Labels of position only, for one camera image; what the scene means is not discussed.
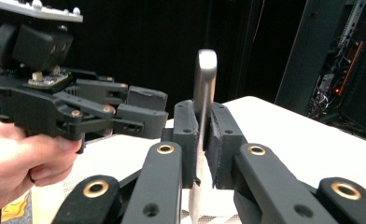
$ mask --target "table surface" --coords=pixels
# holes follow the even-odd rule
[[[246,140],[269,147],[302,182],[317,188],[321,179],[340,176],[366,188],[366,141],[256,97],[240,98],[225,105]],[[167,127],[173,127],[172,120],[168,120]],[[114,135],[89,143],[65,181],[32,189],[34,223],[50,223],[64,197],[82,179],[111,175],[122,180],[139,170],[148,149],[159,141]],[[232,192],[211,189],[210,174],[204,175],[202,214],[220,217],[236,214]],[[182,209],[187,204],[188,191],[183,190]]]

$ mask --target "skin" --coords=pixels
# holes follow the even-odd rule
[[[14,124],[0,122],[0,209],[33,185],[43,187],[64,180],[80,146],[81,141],[44,134],[27,137]]]

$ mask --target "bolt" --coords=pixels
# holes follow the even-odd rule
[[[79,117],[79,116],[80,116],[80,111],[78,111],[78,110],[74,110],[74,111],[72,111],[72,116],[73,116],[74,118]]]
[[[58,26],[57,27],[59,30],[61,30],[61,31],[65,31],[65,32],[67,32],[67,26],[65,26],[65,25],[60,25],[60,26]]]
[[[41,8],[43,7],[43,3],[41,3],[41,1],[40,1],[40,0],[34,0],[34,1],[32,2],[32,7],[33,7],[34,9],[41,10]]]
[[[73,8],[73,14],[79,16],[80,15],[80,9],[78,7]]]
[[[53,75],[58,75],[61,72],[61,67],[60,65],[55,65],[55,67],[52,69],[52,74]]]
[[[42,81],[43,80],[43,73],[42,72],[33,72],[32,73],[32,80],[33,81]]]

